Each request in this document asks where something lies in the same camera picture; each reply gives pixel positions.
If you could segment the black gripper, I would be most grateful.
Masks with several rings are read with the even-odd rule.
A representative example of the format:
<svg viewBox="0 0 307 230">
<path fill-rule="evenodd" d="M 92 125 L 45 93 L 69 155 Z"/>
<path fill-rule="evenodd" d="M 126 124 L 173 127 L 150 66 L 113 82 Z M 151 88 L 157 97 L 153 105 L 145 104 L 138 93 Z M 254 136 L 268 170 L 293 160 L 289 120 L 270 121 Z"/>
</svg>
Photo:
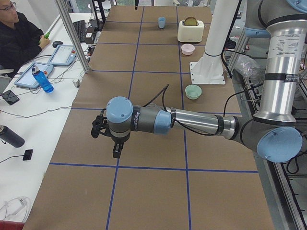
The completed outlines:
<svg viewBox="0 0 307 230">
<path fill-rule="evenodd" d="M 92 122 L 91 135 L 93 138 L 98 138 L 99 135 L 110 137 L 115 143 L 113 147 L 113 158 L 120 158 L 124 147 L 124 142 L 130 138 L 130 133 L 125 134 L 124 137 L 117 137 L 111 133 L 108 125 L 107 117 L 104 116 L 106 108 L 102 109 L 100 114 Z"/>
</svg>

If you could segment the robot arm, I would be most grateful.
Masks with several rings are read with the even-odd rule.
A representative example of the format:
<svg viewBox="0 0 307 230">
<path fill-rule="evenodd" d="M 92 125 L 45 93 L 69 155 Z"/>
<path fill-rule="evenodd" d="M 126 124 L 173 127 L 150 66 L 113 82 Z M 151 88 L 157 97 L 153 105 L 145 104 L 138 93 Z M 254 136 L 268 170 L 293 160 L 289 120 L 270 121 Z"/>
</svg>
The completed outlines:
<svg viewBox="0 0 307 230">
<path fill-rule="evenodd" d="M 112 138 L 115 158 L 120 157 L 132 131 L 166 134 L 173 127 L 204 136 L 224 136 L 272 162 L 285 162 L 296 156 L 303 139 L 295 128 L 292 106 L 307 34 L 307 3 L 304 0 L 250 0 L 246 20 L 246 35 L 270 37 L 260 109 L 252 119 L 205 115 L 149 104 L 136 106 L 118 96 L 112 98 L 93 121 L 92 136 Z"/>
</svg>

